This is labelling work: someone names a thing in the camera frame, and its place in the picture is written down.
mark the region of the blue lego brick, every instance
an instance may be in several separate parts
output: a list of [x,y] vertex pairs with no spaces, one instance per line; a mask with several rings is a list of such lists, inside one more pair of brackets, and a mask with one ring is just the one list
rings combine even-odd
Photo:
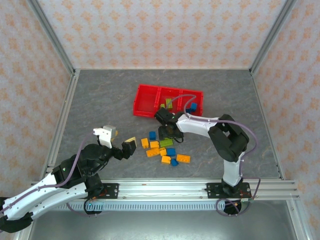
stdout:
[[171,159],[171,165],[172,165],[173,167],[176,167],[176,166],[179,165],[179,163],[178,163],[178,161],[177,161],[175,158],[172,158],[172,159]]
[[155,131],[150,131],[149,132],[149,140],[150,141],[156,140],[156,132]]
[[166,155],[169,157],[173,157],[176,155],[176,149],[174,148],[167,148],[166,149]]
[[197,110],[197,104],[195,102],[191,103],[190,110],[191,112],[195,112]]

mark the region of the green lego brick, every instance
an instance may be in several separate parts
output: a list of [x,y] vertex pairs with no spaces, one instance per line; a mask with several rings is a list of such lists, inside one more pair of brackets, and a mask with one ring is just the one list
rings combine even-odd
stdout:
[[167,109],[172,109],[172,102],[171,102],[171,98],[166,98],[165,99],[165,104],[166,104],[166,108]]
[[166,140],[160,141],[160,147],[161,148],[167,147],[167,146],[171,146],[173,144],[174,144],[174,142],[172,141],[172,139],[166,139]]

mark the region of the gray floor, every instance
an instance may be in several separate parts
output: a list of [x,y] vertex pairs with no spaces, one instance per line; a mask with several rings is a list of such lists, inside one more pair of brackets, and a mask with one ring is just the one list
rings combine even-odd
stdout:
[[30,240],[296,240],[286,201],[254,201],[238,217],[215,211],[111,211],[87,218],[51,211]]
[[[199,135],[185,134],[183,143],[174,144],[178,154],[191,156],[189,164],[172,167],[161,164],[160,156],[146,156],[141,138],[148,137],[149,131],[158,132],[159,124],[153,118],[133,116],[140,83],[203,91],[204,117],[229,114],[250,127],[259,139],[257,150],[245,159],[243,175],[279,177],[248,70],[81,70],[56,165],[74,155],[93,128],[113,125],[119,131],[114,141],[117,146],[135,136],[138,147],[128,160],[112,159],[100,172],[102,178],[221,178],[222,159],[210,139]],[[254,140],[249,137],[251,149]]]

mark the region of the patterned wallpaper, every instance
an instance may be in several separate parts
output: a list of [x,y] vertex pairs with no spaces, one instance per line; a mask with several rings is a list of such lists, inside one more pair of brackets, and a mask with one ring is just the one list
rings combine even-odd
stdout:
[[75,68],[251,67],[285,0],[39,0]]
[[298,180],[314,236],[320,236],[319,29],[319,1],[297,1],[254,77],[285,175]]
[[70,75],[26,0],[2,0],[0,16],[0,196],[11,197],[39,180]]

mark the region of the red tray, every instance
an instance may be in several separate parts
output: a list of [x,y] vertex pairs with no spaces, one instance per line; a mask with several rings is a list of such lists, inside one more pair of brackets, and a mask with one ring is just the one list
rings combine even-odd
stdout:
[[[202,116],[204,102],[204,93],[202,91],[147,84],[140,84],[136,91],[133,102],[133,115],[153,118],[160,105],[166,105],[166,99],[173,99],[183,94],[196,95],[196,98],[192,102],[197,104],[197,108],[192,115]],[[183,111],[186,102],[190,98],[189,96],[185,96],[175,100],[172,103],[171,112],[177,113]]]

